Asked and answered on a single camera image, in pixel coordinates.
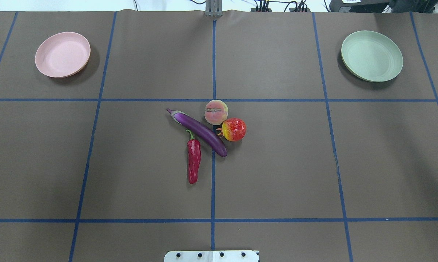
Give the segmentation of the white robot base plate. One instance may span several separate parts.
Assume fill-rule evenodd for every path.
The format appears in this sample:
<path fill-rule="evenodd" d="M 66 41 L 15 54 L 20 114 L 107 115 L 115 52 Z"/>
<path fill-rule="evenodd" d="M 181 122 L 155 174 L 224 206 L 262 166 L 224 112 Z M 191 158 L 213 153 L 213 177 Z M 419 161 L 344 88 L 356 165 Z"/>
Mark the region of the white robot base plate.
<path fill-rule="evenodd" d="M 164 262 L 259 262 L 259 251 L 254 250 L 196 250 L 169 251 Z"/>

